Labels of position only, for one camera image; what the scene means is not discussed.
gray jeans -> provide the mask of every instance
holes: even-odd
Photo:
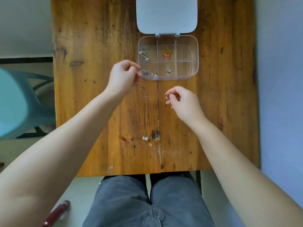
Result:
[[[189,172],[105,177],[82,227],[215,227],[199,187]]]

jewelry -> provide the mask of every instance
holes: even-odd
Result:
[[[144,130],[144,135],[143,135],[142,139],[145,140],[145,141],[147,141],[147,140],[149,139],[149,132],[148,132],[147,136],[145,136],[145,133],[146,133],[146,125],[147,125],[148,128],[149,128],[149,111],[147,110],[147,105],[148,105],[148,103],[147,103],[147,93],[145,92],[145,88],[144,88],[144,86],[143,86],[142,84],[134,84],[133,86],[136,86],[136,85],[139,85],[139,86],[142,88],[143,93],[144,93],[144,98],[145,98],[145,101],[146,101],[146,102],[145,102],[145,105],[146,105],[145,130]]]
[[[141,70],[140,72],[143,76],[146,76],[148,74],[149,76],[157,77],[157,75],[154,75],[153,73],[151,73],[150,68],[148,68],[147,70]]]
[[[165,59],[168,59],[171,52],[172,51],[170,51],[169,48],[167,47],[165,50],[163,50],[162,55],[165,57]]]
[[[149,49],[149,45],[146,44],[141,48],[141,51],[139,51],[140,56],[145,59],[146,61],[149,60],[148,56],[147,56],[147,49]]]
[[[169,64],[165,65],[165,72],[166,72],[166,76],[172,76],[173,75],[172,69],[170,68]]]

gold chain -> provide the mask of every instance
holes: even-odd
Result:
[[[141,88],[142,88],[142,90],[143,90],[143,93],[144,93],[144,98],[145,98],[145,106],[146,106],[146,119],[145,119],[145,130],[144,130],[144,135],[143,135],[143,139],[145,140],[145,141],[147,141],[148,139],[149,139],[149,132],[148,132],[148,134],[147,134],[147,136],[145,136],[145,133],[146,133],[146,125],[148,126],[148,128],[149,128],[149,112],[148,112],[148,109],[147,109],[147,105],[148,105],[148,103],[147,103],[147,93],[145,92],[145,88],[144,88],[144,86],[142,85],[142,84],[134,84],[133,86],[136,86],[136,85],[139,85]]]

teal chair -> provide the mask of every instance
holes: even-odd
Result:
[[[45,81],[32,87],[29,78]],[[37,131],[40,125],[56,123],[55,108],[43,106],[35,94],[53,81],[48,76],[0,68],[0,140],[32,137],[25,134],[29,129]]]

wooden table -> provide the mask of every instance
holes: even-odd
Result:
[[[137,28],[135,2],[51,0],[58,126],[105,89],[115,63],[137,61],[144,35]],[[198,25],[191,34],[199,43],[198,73],[189,80],[142,83],[149,101],[149,141],[142,140],[145,100],[136,86],[77,176],[211,169],[198,139],[165,105],[164,93],[175,85],[195,92],[207,118],[259,167],[253,0],[198,0]]]

